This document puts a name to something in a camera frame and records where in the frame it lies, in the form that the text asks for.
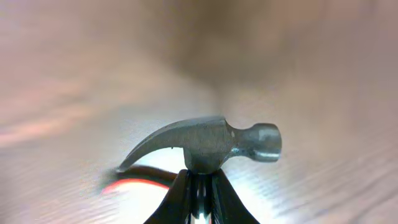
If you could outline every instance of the hammer head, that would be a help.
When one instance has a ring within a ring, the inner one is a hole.
[[[282,140],[273,124],[261,123],[248,129],[236,129],[221,116],[178,121],[146,137],[130,152],[118,171],[124,172],[144,155],[167,147],[182,147],[189,170],[210,174],[234,156],[276,162]]]

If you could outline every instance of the hammer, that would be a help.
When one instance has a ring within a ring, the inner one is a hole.
[[[193,174],[211,174],[234,156],[276,162],[282,139],[274,124],[257,123],[248,129],[236,129],[222,116],[187,119],[150,134],[129,153],[117,171],[125,172],[146,154],[167,147],[183,148],[185,165]]]

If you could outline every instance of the red wire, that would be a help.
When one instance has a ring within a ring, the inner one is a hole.
[[[108,185],[103,191],[102,193],[107,194],[109,192],[112,192],[114,190],[116,190],[119,186],[123,185],[123,184],[132,184],[132,183],[139,183],[139,184],[151,184],[157,187],[162,187],[164,189],[169,189],[168,186],[160,184],[158,182],[154,182],[151,180],[145,180],[145,179],[124,179],[124,180],[118,180],[110,185]]]

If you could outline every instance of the wood grain surface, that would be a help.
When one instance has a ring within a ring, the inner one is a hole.
[[[223,167],[261,223],[397,223],[397,10],[0,1],[0,223],[142,223],[165,192],[103,196],[103,174],[157,128],[218,113],[281,130],[278,163]],[[140,162],[183,168],[178,149]]]

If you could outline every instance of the table surface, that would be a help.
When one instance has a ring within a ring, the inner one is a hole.
[[[144,137],[223,114],[282,158],[223,169],[261,223],[396,223],[397,1],[3,1],[0,223],[139,223],[165,191],[101,195]],[[181,149],[141,164],[178,171]]]

